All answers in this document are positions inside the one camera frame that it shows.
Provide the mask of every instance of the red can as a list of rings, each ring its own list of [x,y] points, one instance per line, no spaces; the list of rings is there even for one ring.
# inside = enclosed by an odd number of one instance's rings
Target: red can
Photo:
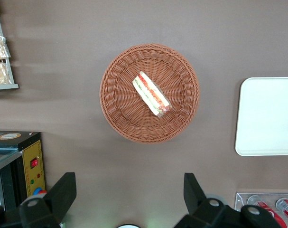
[[[288,199],[281,198],[276,202],[276,208],[288,217]]]
[[[248,205],[255,205],[267,210],[273,218],[280,224],[282,228],[288,228],[284,220],[273,210],[271,209],[258,195],[250,196],[247,200]]]

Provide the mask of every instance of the round wicker basket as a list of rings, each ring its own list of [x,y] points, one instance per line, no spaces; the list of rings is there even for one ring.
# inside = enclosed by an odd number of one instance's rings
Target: round wicker basket
[[[133,87],[140,71],[163,91],[173,110],[155,116]],[[161,44],[130,47],[105,71],[100,100],[109,124],[125,138],[140,143],[160,143],[181,133],[192,121],[199,103],[199,84],[190,63]]]

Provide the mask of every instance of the white plastic tray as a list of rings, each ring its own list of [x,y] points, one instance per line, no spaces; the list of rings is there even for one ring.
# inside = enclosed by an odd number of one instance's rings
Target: white plastic tray
[[[241,86],[235,150],[288,155],[288,77],[252,77]]]

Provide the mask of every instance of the yellow control panel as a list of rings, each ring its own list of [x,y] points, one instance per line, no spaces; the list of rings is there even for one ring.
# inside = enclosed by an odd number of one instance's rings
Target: yellow control panel
[[[25,148],[22,157],[28,197],[46,190],[40,140]]]

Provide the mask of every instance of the wrapped sandwich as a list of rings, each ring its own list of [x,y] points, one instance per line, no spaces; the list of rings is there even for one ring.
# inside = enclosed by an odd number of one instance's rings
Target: wrapped sandwich
[[[132,83],[154,115],[162,117],[172,110],[170,101],[168,101],[161,89],[143,71],[140,71]]]
[[[8,65],[0,63],[0,85],[12,84],[10,81]]]

